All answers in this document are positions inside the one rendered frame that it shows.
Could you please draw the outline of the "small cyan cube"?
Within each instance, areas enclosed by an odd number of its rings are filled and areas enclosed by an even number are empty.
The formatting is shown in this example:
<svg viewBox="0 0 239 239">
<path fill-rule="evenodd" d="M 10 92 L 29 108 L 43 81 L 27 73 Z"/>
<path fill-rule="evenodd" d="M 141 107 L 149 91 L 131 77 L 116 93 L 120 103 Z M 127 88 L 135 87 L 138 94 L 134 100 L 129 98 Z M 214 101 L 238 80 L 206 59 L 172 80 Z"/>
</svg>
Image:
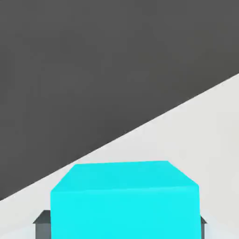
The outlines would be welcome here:
<svg viewBox="0 0 239 239">
<path fill-rule="evenodd" d="M 201 239 L 199 186 L 168 161 L 76 164 L 50 216 L 52 239 Z"/>
</svg>

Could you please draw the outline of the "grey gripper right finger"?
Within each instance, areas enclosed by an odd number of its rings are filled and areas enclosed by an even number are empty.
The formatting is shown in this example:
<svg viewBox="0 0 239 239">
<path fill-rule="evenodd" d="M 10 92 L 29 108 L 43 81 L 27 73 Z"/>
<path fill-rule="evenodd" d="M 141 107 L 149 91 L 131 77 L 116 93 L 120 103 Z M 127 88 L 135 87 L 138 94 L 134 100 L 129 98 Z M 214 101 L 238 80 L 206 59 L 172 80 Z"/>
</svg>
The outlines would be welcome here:
<svg viewBox="0 0 239 239">
<path fill-rule="evenodd" d="M 201 239 L 220 239 L 216 227 L 211 225 L 201 216 Z"/>
</svg>

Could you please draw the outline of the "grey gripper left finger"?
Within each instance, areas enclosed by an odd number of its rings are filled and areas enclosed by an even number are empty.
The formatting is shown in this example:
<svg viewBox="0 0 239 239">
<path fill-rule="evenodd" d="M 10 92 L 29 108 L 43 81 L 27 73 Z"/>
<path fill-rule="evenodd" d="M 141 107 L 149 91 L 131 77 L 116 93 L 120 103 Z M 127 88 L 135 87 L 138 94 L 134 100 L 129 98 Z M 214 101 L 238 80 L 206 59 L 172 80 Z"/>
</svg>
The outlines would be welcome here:
<svg viewBox="0 0 239 239">
<path fill-rule="evenodd" d="M 51 239 L 50 210 L 43 210 L 32 225 L 21 229 L 17 239 Z"/>
</svg>

